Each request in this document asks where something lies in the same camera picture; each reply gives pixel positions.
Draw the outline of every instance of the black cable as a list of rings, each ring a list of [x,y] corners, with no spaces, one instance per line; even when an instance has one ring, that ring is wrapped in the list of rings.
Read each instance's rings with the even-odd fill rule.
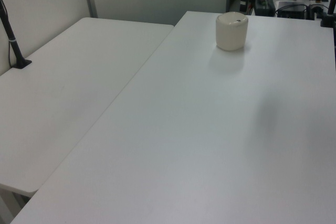
[[[5,6],[4,1],[3,1],[3,0],[0,0],[0,2],[1,2],[2,6],[3,6],[4,9],[5,9],[6,16],[8,17],[8,12],[7,12],[7,8],[6,8],[6,6]]]
[[[10,42],[8,41],[8,63],[9,63],[9,66],[10,66],[10,68],[12,68],[12,64],[10,63],[11,61],[11,53],[10,53]]]
[[[284,10],[284,9],[288,9],[288,8],[291,8],[291,7],[294,7],[294,6],[305,6],[306,9],[308,8],[308,5],[305,5],[305,4],[286,5],[286,6],[283,6],[283,7],[279,8],[279,9],[277,9],[277,10],[275,11],[275,13],[278,14],[278,11],[280,11],[280,10]]]
[[[310,5],[310,6],[323,6],[323,7],[325,7],[326,9],[328,9],[329,10],[329,8],[328,7],[326,7],[325,5],[321,5],[321,4],[312,4],[312,5]]]

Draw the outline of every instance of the cylindrical container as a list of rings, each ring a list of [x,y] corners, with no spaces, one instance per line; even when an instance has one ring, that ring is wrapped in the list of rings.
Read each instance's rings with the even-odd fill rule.
[[[248,18],[237,12],[224,13],[216,19],[216,43],[226,51],[242,48],[246,41]]]

